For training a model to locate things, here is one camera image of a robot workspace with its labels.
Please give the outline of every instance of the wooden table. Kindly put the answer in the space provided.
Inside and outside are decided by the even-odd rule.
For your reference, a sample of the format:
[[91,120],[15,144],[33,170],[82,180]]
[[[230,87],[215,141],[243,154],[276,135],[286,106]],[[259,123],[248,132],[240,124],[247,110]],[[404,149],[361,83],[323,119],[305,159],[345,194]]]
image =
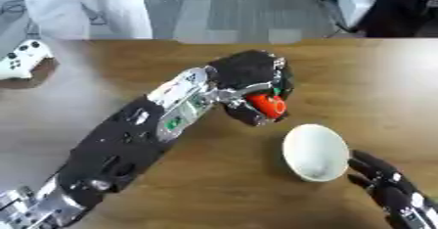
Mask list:
[[30,82],[0,85],[0,187],[40,184],[102,119],[181,70],[258,48],[290,62],[296,89],[287,101],[289,119],[252,128],[212,111],[147,174],[74,227],[389,228],[344,177],[297,180],[282,161],[282,139],[298,124],[326,125],[437,197],[437,47],[432,40],[60,44],[57,66],[45,64]]

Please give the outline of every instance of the gray floor tile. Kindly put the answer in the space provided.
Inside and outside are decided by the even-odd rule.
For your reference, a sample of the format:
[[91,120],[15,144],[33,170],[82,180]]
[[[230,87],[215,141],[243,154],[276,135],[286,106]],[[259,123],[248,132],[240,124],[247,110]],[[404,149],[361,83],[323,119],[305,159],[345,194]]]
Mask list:
[[185,0],[176,23],[174,38],[199,43],[207,30],[211,0]]
[[208,30],[204,34],[205,43],[225,44],[236,43],[238,32],[236,30]]
[[269,42],[278,43],[294,43],[302,39],[301,29],[270,29]]
[[242,43],[269,42],[265,0],[239,0],[239,37]]

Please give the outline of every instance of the robot finger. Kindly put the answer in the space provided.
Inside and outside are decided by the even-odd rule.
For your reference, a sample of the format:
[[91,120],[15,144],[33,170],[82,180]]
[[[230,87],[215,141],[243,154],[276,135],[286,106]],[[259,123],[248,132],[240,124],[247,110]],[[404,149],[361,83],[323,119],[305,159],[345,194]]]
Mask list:
[[397,172],[397,169],[391,164],[362,151],[354,150],[353,159],[369,165],[372,170],[375,172],[380,172],[385,176],[392,175],[394,172]]
[[364,188],[366,191],[369,191],[370,188],[372,187],[372,182],[362,176],[355,174],[348,174],[347,177],[351,183]]
[[350,167],[353,168],[354,170],[366,176],[368,179],[376,178],[375,170],[373,170],[369,165],[367,165],[362,161],[356,159],[350,159],[348,161],[348,165],[350,165]]

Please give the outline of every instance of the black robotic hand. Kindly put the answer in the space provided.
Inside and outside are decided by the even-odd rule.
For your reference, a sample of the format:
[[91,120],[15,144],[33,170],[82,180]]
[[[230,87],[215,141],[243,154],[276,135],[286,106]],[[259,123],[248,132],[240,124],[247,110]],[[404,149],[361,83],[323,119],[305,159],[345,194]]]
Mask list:
[[349,174],[350,182],[370,194],[394,229],[438,228],[438,206],[397,168],[361,151],[353,152],[349,165],[361,173]]
[[220,94],[220,101],[225,104],[225,111],[231,117],[249,125],[260,125],[266,120],[279,121],[287,116],[287,112],[280,116],[269,116],[266,106],[261,107],[263,103],[254,103],[247,98],[262,94],[277,96],[277,100],[287,99],[293,85],[292,74],[284,58],[251,50],[211,62],[209,66],[214,69],[213,80],[223,93]]

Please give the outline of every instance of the screw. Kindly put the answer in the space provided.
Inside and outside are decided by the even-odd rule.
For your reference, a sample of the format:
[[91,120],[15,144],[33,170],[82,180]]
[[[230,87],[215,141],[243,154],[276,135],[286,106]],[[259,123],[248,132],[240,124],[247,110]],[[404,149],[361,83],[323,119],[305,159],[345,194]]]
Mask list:
[[97,190],[103,192],[108,190],[111,187],[111,184],[107,181],[94,179],[90,182],[90,184]]

